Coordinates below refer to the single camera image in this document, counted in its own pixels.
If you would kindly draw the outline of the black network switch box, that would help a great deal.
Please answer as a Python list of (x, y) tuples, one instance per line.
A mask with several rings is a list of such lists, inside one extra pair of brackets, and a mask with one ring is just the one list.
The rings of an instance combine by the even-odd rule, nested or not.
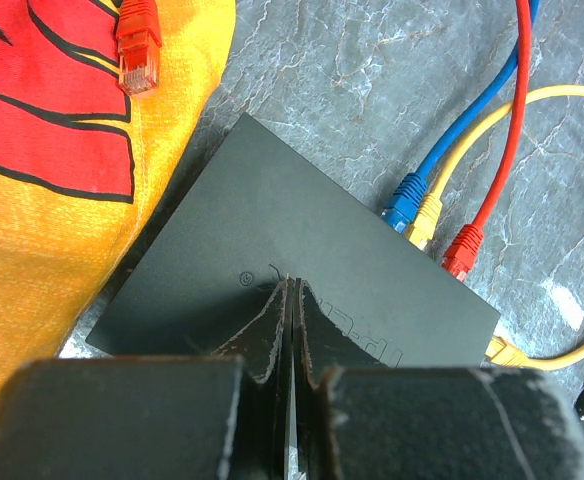
[(208, 354), (305, 280), (391, 367), (482, 361), (499, 313), (249, 115), (239, 118), (88, 335), (111, 355)]

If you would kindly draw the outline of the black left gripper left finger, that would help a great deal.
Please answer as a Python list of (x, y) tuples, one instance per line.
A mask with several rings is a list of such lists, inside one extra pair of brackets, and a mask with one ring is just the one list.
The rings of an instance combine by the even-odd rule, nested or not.
[(293, 280), (207, 356), (50, 359), (0, 389), (0, 479), (282, 479)]

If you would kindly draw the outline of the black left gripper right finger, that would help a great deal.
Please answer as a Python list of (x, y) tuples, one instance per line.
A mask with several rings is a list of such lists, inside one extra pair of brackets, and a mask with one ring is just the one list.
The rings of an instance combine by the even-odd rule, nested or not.
[(584, 430), (531, 369), (391, 368), (295, 283), (299, 464), (310, 479), (584, 479)]

